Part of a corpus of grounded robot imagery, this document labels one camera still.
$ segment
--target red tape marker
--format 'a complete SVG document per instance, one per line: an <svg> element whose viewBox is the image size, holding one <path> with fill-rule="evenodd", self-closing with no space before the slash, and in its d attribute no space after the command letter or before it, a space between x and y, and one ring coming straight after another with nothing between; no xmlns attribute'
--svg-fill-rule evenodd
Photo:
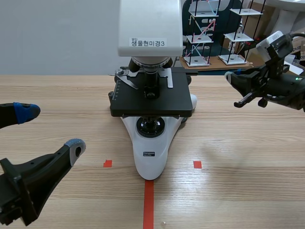
<svg viewBox="0 0 305 229"><path fill-rule="evenodd" d="M104 168L111 168L112 167L112 160L106 160L103 167Z"/></svg>
<svg viewBox="0 0 305 229"><path fill-rule="evenodd" d="M153 180L145 180L143 229L153 229Z"/></svg>
<svg viewBox="0 0 305 229"><path fill-rule="evenodd" d="M202 168L201 161L194 161L194 168Z"/></svg>

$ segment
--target black microscope stage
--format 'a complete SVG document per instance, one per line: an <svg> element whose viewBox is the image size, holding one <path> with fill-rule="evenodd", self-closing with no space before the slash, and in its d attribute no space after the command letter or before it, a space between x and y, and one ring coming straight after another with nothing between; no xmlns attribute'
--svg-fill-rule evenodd
<svg viewBox="0 0 305 229"><path fill-rule="evenodd" d="M127 78L138 86L138 90L117 80L110 105L113 117L192 116L193 105L185 73L172 73L173 88L167 87L167 78L159 77L160 96L157 99L145 98L144 73Z"/></svg>

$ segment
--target wooden table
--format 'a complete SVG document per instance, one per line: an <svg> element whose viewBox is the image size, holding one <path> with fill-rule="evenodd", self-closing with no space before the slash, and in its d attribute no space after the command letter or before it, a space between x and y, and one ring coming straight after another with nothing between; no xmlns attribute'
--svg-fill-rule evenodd
<svg viewBox="0 0 305 229"><path fill-rule="evenodd" d="M75 137L87 144L28 228L142 229L144 180L122 121L110 115L113 88L109 76L0 76L0 103L42 110L1 129L0 158L24 163ZM223 76L193 77L190 90L196 111L154 182L154 228L304 229L305 114L256 102L234 108L241 96ZM106 159L112 168L103 168ZM197 160L202 169L193 168Z"/></svg>

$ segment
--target gray wall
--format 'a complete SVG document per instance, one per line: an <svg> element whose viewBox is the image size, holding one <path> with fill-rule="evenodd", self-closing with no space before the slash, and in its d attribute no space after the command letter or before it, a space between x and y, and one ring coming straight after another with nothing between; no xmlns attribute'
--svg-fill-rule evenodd
<svg viewBox="0 0 305 229"><path fill-rule="evenodd" d="M109 74L119 0L0 0L0 74Z"/></svg>

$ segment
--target blue gripper tip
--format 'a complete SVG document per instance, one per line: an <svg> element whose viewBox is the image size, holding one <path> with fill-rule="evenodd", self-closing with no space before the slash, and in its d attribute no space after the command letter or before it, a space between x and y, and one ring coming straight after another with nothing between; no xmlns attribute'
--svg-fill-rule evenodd
<svg viewBox="0 0 305 229"><path fill-rule="evenodd" d="M14 108L18 124L23 124L37 118L41 111L34 104L14 103Z"/></svg>

